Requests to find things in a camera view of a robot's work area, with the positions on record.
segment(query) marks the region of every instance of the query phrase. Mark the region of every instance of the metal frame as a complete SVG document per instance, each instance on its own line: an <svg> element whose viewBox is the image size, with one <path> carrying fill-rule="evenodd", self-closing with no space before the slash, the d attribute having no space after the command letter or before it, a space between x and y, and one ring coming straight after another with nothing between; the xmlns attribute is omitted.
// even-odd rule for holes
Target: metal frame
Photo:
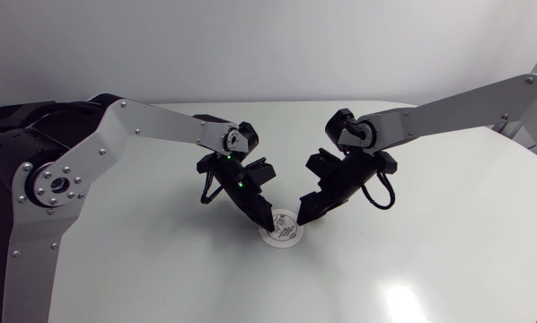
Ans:
<svg viewBox="0 0 537 323"><path fill-rule="evenodd" d="M249 151L239 126L211 119L215 121L119 99L106 108L94 132L56 161L38 169L22 162L11 174L9 200L0 201L0 206L11 203L13 210L6 254L0 254L6 268L0 273L0 322L48 321L61 238L79 217L89 186L121 157L128 135L198 144L224 155ZM56 179L65 181L62 192L51 187Z"/></svg>

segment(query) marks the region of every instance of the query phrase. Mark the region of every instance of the tabletop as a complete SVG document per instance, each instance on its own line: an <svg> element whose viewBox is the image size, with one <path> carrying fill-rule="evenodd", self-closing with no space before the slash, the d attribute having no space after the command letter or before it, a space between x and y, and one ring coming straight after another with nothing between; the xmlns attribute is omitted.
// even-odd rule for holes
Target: tabletop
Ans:
<svg viewBox="0 0 537 323"><path fill-rule="evenodd" d="M320 191L304 167L342 108L355 116L408 107L383 101L163 105L248 121L260 136L245 163L277 176L262 195L294 213ZM537 156L480 127L388 149L396 204L357 192L270 247L225 194L199 202L210 151L130 137L89 191L62 240L50 322L535 322ZM379 203L388 194L367 184Z"/></svg>

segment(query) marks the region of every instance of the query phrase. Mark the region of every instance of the robotic arm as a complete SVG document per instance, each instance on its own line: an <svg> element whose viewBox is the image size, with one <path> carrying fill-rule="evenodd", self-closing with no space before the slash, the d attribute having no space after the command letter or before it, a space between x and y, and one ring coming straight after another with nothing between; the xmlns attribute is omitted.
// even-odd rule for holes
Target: robotic arm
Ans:
<svg viewBox="0 0 537 323"><path fill-rule="evenodd" d="M320 149L306 166L321 180L321 191L301 197L298 223L305 224L346 203L362 189L371 203L390 208L394 191L386 174L397 162L384 149L433 135L498 122L523 122L537 143L537 74L524 74L416 108L391 109L355 119L348 109L338 111L327 123L326 134L345 154L343 160ZM378 205L365 183L377 174L391 202Z"/></svg>
<svg viewBox="0 0 537 323"><path fill-rule="evenodd" d="M61 238L79 217L89 186L119 160L128 135L214 151L213 162L198 166L209 185L219 179L253 221L274 230L272 205L260 195L260 185L275 176L272 166L264 159L241 165L259 142L246 122L189 117L110 94L2 107L0 322L48 321ZM243 182L250 185L235 189Z"/></svg>

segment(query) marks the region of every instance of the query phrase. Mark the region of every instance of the white wall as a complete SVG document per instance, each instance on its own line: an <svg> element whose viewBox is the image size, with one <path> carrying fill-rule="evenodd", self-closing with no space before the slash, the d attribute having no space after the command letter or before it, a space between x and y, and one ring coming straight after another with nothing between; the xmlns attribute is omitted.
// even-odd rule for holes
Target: white wall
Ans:
<svg viewBox="0 0 537 323"><path fill-rule="evenodd" d="M0 105L422 103L537 61L537 1L0 0Z"/></svg>

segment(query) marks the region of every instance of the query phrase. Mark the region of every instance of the white disc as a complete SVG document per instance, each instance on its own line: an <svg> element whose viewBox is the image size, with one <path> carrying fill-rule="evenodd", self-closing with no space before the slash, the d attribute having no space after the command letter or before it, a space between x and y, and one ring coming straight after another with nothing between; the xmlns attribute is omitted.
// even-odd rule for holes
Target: white disc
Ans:
<svg viewBox="0 0 537 323"><path fill-rule="evenodd" d="M268 232L259 227L260 237L275 248L293 247L303 237L304 227L296 223L297 215L287 210L272 210L275 230Z"/></svg>

